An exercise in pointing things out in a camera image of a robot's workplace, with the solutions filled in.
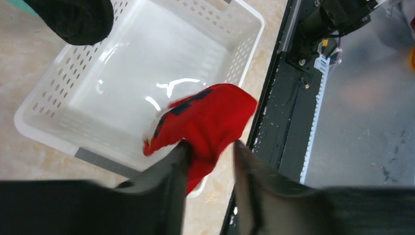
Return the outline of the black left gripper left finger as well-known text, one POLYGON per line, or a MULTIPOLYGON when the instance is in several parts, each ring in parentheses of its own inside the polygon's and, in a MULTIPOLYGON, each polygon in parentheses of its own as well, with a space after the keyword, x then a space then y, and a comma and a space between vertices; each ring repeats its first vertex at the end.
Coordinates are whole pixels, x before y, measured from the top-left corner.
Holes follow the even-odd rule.
POLYGON ((182 141, 135 178, 1 181, 3 235, 179 235, 191 147, 182 141))

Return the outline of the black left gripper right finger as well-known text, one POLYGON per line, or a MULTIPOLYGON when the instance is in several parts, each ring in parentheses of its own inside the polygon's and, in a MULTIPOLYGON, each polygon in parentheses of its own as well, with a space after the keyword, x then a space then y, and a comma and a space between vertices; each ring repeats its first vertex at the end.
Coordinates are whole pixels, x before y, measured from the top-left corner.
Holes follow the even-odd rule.
POLYGON ((412 235, 409 187, 311 188, 233 143, 237 227, 242 235, 412 235))

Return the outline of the red sock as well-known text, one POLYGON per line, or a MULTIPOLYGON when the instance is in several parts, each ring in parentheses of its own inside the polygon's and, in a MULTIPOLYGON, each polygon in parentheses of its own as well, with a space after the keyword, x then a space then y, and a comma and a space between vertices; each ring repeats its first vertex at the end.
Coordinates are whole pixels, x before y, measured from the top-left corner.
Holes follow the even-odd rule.
POLYGON ((143 154, 150 156, 182 140, 191 146, 187 180, 190 194, 215 168, 219 156, 239 139, 257 109, 257 100, 240 87, 216 84, 170 102, 155 127, 143 138, 143 154))

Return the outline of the black sock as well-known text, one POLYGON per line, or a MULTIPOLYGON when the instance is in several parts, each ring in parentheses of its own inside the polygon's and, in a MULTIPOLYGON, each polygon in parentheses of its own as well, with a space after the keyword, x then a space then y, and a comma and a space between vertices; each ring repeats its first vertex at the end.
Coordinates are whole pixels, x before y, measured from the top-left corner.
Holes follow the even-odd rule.
POLYGON ((113 29, 110 0, 26 0, 45 24, 66 43, 93 46, 113 29))

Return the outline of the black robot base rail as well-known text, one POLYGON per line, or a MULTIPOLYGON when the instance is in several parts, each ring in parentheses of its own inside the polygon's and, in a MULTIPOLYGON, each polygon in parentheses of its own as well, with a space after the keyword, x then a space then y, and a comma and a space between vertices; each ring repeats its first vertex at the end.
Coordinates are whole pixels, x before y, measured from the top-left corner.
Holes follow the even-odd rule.
MULTIPOLYGON (((339 40, 370 22, 375 0, 290 0, 248 143, 271 169, 302 184, 330 57, 339 40)), ((220 233, 240 235, 235 187, 220 233)))

